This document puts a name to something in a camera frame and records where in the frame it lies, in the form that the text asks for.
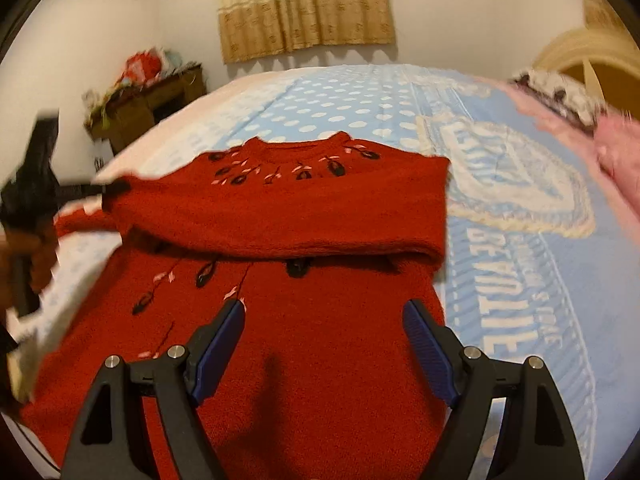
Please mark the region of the person's left hand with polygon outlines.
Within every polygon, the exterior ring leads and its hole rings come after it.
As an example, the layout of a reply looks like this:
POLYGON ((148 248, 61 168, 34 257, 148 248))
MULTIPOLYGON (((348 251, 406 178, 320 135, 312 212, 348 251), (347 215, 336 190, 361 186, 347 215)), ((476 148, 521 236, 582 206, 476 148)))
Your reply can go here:
POLYGON ((9 228, 1 233, 1 311, 14 306, 13 261, 20 257, 30 259, 29 285, 39 294, 52 280, 57 250, 58 236, 51 220, 40 222, 35 233, 9 228))

